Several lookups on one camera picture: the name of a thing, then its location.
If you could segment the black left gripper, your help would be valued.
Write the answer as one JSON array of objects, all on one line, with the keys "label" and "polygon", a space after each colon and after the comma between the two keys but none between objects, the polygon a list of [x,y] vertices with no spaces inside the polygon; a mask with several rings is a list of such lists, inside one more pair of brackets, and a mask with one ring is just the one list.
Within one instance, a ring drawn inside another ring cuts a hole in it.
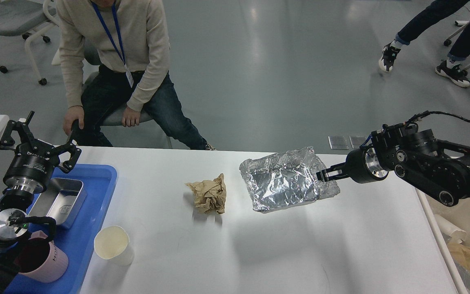
[{"label": "black left gripper", "polygon": [[[3,183],[12,189],[23,189],[27,192],[41,193],[47,189],[50,179],[57,167],[63,173],[69,173],[75,167],[82,153],[70,134],[63,145],[54,147],[39,143],[29,124],[34,116],[30,111],[25,121],[9,120],[0,138],[0,150],[15,152],[11,165],[3,177]],[[16,143],[12,134],[16,132],[20,143]],[[59,156],[69,153],[70,157],[61,161]]]}]

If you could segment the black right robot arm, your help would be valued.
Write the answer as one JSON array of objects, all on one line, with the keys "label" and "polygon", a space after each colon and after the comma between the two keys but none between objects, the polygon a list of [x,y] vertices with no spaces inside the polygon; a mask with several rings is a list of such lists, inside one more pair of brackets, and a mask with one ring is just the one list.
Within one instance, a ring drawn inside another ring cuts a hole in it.
[{"label": "black right robot arm", "polygon": [[[317,172],[321,182],[351,178],[364,184],[384,180],[394,172],[414,188],[453,207],[470,198],[470,146],[438,140],[431,129],[419,130],[418,121],[433,115],[424,111],[395,125],[382,125],[369,134],[345,162]],[[455,118],[470,123],[469,119]]]}]

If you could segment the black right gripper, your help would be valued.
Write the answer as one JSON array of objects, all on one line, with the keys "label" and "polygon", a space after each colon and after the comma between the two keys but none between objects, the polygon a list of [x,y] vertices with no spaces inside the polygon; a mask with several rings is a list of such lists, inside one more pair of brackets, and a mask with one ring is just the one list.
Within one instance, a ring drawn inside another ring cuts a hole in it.
[{"label": "black right gripper", "polygon": [[316,173],[321,182],[351,178],[353,181],[365,184],[379,182],[388,176],[389,171],[380,165],[379,157],[373,147],[355,149],[350,152],[345,163],[339,163]]}]

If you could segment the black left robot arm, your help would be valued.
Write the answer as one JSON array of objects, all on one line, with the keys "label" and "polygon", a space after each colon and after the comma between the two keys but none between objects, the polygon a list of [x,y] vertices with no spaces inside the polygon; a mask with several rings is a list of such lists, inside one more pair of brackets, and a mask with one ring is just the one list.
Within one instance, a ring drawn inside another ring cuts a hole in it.
[{"label": "black left robot arm", "polygon": [[54,218],[28,216],[26,210],[47,190],[54,170],[71,172],[82,152],[71,138],[58,146],[36,139],[29,128],[33,116],[31,111],[24,121],[9,120],[0,139],[0,149],[14,153],[0,199],[0,294],[17,276],[15,259],[23,249],[54,240]]}]

